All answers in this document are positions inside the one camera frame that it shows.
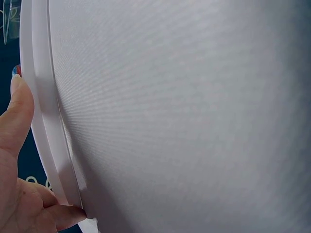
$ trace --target fabric texture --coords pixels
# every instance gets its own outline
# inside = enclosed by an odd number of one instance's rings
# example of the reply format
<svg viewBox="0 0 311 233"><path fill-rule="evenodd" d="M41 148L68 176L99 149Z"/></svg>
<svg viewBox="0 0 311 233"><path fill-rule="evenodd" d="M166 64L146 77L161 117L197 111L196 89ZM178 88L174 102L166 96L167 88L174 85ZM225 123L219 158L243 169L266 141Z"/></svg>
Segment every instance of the fabric texture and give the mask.
<svg viewBox="0 0 311 233"><path fill-rule="evenodd" d="M85 224L311 232L308 4L50 1Z"/></svg>

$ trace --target hand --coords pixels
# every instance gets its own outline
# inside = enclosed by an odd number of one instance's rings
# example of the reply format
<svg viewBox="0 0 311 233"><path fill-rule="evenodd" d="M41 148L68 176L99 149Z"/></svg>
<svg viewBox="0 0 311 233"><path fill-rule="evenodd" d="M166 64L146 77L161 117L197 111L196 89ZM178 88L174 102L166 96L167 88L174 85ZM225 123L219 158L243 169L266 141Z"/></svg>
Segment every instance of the hand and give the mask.
<svg viewBox="0 0 311 233"><path fill-rule="evenodd" d="M0 116L0 232L55 233L86 218L77 207L63 206L46 187L17 178L17 157L34 114L25 81L11 81L11 101Z"/></svg>

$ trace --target fingernail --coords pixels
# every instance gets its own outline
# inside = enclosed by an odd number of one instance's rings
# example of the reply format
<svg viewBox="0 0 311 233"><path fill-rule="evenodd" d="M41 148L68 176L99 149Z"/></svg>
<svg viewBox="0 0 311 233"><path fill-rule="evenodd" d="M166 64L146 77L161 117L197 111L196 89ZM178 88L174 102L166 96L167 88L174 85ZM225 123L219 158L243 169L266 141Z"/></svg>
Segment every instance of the fingernail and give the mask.
<svg viewBox="0 0 311 233"><path fill-rule="evenodd" d="M22 83L23 79L20 77L19 74L13 76L11 80L11 96L16 92L19 88L20 84Z"/></svg>
<svg viewBox="0 0 311 233"><path fill-rule="evenodd" d="M13 68L12 70L12 77L16 74L19 74L21 76L21 68L20 68L20 65L17 65Z"/></svg>

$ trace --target curved white border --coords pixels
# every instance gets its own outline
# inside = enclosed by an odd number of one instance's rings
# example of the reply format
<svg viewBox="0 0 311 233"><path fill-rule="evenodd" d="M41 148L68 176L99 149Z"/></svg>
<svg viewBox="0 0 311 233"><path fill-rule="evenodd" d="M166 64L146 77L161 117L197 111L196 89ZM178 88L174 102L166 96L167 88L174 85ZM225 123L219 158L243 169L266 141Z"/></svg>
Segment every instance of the curved white border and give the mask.
<svg viewBox="0 0 311 233"><path fill-rule="evenodd" d="M57 101L50 47L48 0L22 1L20 60L22 77L35 101L32 131L40 159L60 204L81 207Z"/></svg>

